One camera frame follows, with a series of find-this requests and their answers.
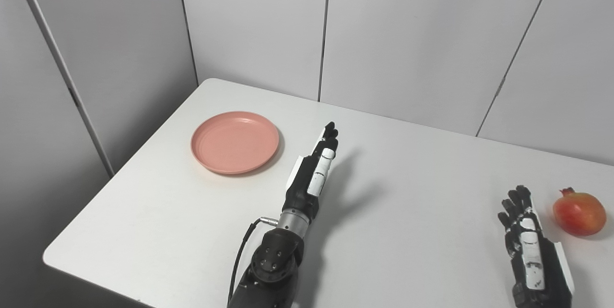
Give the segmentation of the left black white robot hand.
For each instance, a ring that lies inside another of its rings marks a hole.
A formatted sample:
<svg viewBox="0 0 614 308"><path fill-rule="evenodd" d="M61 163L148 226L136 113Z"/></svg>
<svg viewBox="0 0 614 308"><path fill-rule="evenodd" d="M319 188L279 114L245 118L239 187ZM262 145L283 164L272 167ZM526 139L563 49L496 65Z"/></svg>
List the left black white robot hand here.
<svg viewBox="0 0 614 308"><path fill-rule="evenodd" d="M319 197L338 148L338 130L329 122L313 152L298 158L290 174L282 211L300 213L310 224L319 211Z"/></svg>

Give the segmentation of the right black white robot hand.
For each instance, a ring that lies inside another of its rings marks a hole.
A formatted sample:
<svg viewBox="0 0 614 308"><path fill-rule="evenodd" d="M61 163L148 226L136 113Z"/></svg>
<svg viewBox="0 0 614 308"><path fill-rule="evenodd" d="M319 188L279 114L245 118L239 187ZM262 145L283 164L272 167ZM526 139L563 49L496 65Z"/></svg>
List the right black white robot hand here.
<svg viewBox="0 0 614 308"><path fill-rule="evenodd" d="M560 242L543 235L530 190L516 186L502 200L498 220L515 279L511 289L518 308L570 308L574 280Z"/></svg>

